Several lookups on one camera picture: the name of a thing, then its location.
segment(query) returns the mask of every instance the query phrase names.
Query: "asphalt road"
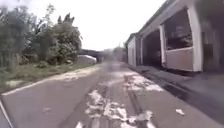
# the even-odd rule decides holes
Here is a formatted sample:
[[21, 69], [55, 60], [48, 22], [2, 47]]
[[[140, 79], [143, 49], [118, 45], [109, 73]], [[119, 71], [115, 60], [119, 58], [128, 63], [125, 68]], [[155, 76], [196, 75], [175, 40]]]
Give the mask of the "asphalt road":
[[4, 95], [16, 128], [223, 128], [116, 61]]

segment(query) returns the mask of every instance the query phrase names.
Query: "road marking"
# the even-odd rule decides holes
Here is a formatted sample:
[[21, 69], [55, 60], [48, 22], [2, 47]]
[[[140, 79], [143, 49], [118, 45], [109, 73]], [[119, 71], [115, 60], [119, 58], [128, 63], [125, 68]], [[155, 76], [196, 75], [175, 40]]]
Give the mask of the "road marking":
[[13, 125], [12, 125], [12, 122], [11, 122], [11, 120], [10, 120], [10, 118], [9, 118], [9, 116], [8, 116], [8, 114], [7, 114], [7, 112], [6, 112], [5, 108], [4, 108], [4, 106], [3, 106], [3, 104], [2, 104], [2, 101], [1, 101], [1, 100], [0, 100], [0, 108], [1, 108], [1, 111], [2, 111], [2, 113], [3, 113], [4, 117], [5, 117], [5, 119], [6, 119], [7, 122], [8, 122], [10, 128], [14, 128]]

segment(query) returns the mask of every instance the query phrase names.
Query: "roof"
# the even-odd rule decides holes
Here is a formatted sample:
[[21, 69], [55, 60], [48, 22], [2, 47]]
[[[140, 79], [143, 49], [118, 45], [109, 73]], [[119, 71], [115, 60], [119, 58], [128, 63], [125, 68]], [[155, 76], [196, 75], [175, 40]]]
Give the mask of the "roof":
[[129, 42], [131, 41], [131, 39], [132, 39], [133, 37], [137, 36], [137, 35], [138, 35], [138, 33], [132, 33], [132, 34], [129, 36], [129, 38], [127, 39], [127, 41], [125, 42], [126, 45], [128, 45]]
[[152, 22], [155, 20], [167, 7], [169, 7], [176, 0], [166, 0], [163, 5], [156, 11], [156, 13], [145, 23], [145, 25], [139, 30], [138, 33], [141, 33], [146, 29]]

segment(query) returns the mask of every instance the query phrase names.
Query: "overpass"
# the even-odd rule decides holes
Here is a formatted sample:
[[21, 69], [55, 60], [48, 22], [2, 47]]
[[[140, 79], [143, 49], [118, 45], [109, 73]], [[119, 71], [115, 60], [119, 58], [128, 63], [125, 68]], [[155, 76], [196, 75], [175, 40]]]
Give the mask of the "overpass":
[[97, 63], [102, 61], [102, 53], [95, 50], [82, 49], [78, 55], [88, 55], [96, 58]]

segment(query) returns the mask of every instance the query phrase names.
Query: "sky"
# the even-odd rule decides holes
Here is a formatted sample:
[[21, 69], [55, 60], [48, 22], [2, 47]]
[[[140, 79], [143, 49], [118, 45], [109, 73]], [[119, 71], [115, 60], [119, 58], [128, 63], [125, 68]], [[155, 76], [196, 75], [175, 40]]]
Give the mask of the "sky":
[[13, 8], [27, 5], [29, 11], [43, 17], [49, 4], [56, 8], [52, 15], [69, 12], [75, 17], [85, 49], [104, 50], [123, 45], [129, 35], [138, 32], [165, 0], [0, 0], [0, 5]]

